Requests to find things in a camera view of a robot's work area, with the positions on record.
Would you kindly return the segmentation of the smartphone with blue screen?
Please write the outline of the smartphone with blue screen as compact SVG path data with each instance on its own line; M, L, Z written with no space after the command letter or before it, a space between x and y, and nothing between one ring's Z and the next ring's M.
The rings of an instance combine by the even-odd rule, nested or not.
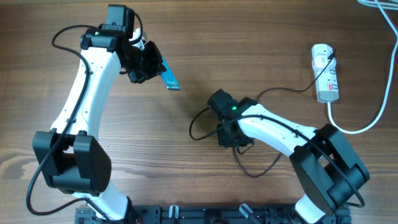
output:
M165 67L166 71L162 72L160 74L160 77L163 81L163 83L166 86L166 89L168 90L173 90L173 91L179 91L181 90L181 87L175 78L173 72L171 71L169 65L167 64L167 61L164 57L162 57L162 65Z

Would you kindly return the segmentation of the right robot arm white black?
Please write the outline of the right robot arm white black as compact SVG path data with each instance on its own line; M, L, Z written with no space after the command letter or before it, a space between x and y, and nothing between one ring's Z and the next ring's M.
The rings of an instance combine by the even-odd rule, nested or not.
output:
M220 121L221 144L246 146L248 140L257 139L289 158L305 192L294 210L307 223L334 215L370 179L344 134L331 124L320 129L297 124L254 99L236 101L222 89L207 105Z

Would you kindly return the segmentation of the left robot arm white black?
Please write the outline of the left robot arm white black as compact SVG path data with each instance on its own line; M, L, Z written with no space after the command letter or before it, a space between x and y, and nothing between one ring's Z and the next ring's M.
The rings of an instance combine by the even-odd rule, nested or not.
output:
M98 133L109 91L120 74L142 83L168 70L155 43L142 29L87 26L78 73L67 101L47 132L36 132L32 147L46 184L74 202L86 202L106 223L140 223L131 199L111 181L111 159Z

